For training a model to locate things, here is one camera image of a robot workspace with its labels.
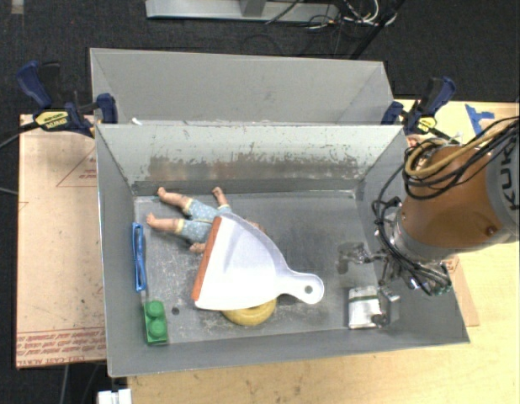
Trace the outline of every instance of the yellow clamp label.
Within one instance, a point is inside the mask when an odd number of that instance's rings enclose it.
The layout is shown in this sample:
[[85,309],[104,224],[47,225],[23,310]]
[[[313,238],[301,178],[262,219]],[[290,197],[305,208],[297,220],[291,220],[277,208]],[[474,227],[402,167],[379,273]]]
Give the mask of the yellow clamp label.
[[435,125],[436,125],[436,119],[434,117],[421,117],[419,119],[417,127],[420,130],[427,132],[430,129],[432,129]]
[[35,122],[47,130],[55,129],[68,122],[65,111],[45,111],[35,117]]

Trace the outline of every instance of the dustpan handle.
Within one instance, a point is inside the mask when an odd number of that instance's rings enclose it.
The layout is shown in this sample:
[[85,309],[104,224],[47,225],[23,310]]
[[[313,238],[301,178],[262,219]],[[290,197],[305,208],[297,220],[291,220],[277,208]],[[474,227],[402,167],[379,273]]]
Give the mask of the dustpan handle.
[[291,269],[287,274],[279,276],[278,287],[280,294],[295,296],[307,304],[316,304],[324,296],[324,282],[320,277]]

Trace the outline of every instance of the blue object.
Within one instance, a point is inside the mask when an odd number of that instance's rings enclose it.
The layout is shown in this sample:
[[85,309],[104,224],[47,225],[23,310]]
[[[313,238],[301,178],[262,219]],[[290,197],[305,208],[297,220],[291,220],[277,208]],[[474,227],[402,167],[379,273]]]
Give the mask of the blue object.
[[118,110],[114,103],[114,98],[108,93],[99,94],[96,103],[103,113],[103,122],[116,124],[118,123]]
[[496,117],[492,112],[477,112],[475,108],[472,108],[468,104],[465,105],[465,110],[467,111],[468,116],[470,117],[471,125],[473,126],[473,131],[476,135],[479,135],[482,132],[482,129],[479,124],[481,120],[493,120]]
[[41,109],[45,109],[51,106],[52,99],[38,77],[38,67],[37,61],[29,61],[17,71],[15,77],[24,93],[35,100]]
[[[17,82],[25,94],[33,98],[39,105],[38,111],[32,115],[34,122],[36,118],[45,111],[61,110],[50,109],[52,106],[52,97],[47,93],[43,82],[38,75],[39,64],[32,60],[21,67],[16,74]],[[72,131],[81,135],[93,137],[91,128],[93,124],[84,118],[84,112],[88,110],[101,109],[103,113],[103,122],[115,124],[118,122],[118,111],[116,109],[113,97],[108,93],[99,94],[96,102],[77,108],[72,102],[63,105],[63,109],[67,112],[67,117],[56,124],[39,124],[41,129],[46,131]]]
[[406,135],[422,134],[418,126],[422,116],[433,117],[456,92],[454,82],[448,77],[433,77],[420,101],[416,101],[406,116],[404,132]]
[[389,105],[389,108],[384,113],[384,117],[381,119],[382,125],[393,125],[398,118],[401,116],[404,105],[400,102],[393,102]]
[[144,227],[133,222],[133,260],[135,262],[135,290],[146,290],[146,269],[144,266]]

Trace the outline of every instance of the bin floor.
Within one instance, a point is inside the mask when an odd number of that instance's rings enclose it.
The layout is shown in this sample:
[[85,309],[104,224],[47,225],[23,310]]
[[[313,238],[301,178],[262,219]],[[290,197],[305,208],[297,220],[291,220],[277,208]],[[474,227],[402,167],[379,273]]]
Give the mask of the bin floor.
[[[211,194],[194,197],[217,206]],[[266,228],[291,269],[322,278],[324,297],[310,306],[281,295],[272,316],[255,327],[235,325],[218,311],[197,309],[190,293],[202,255],[191,253],[182,238],[146,225],[150,212],[160,218],[182,216],[181,211],[156,196],[138,197],[135,220],[145,228],[147,298],[163,302],[170,343],[348,328],[348,290],[376,284],[371,264],[350,263],[345,274],[337,272],[338,246],[365,241],[353,192],[228,194],[227,198],[234,213]]]

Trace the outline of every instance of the blue doll outfit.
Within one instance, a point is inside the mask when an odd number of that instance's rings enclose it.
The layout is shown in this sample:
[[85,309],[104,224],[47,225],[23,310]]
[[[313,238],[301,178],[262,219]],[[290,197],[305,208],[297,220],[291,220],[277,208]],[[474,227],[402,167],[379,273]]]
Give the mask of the blue doll outfit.
[[191,242],[206,242],[214,218],[226,212],[232,212],[229,205],[221,205],[216,209],[199,200],[191,199],[183,208],[183,213],[189,218],[180,220],[176,234]]

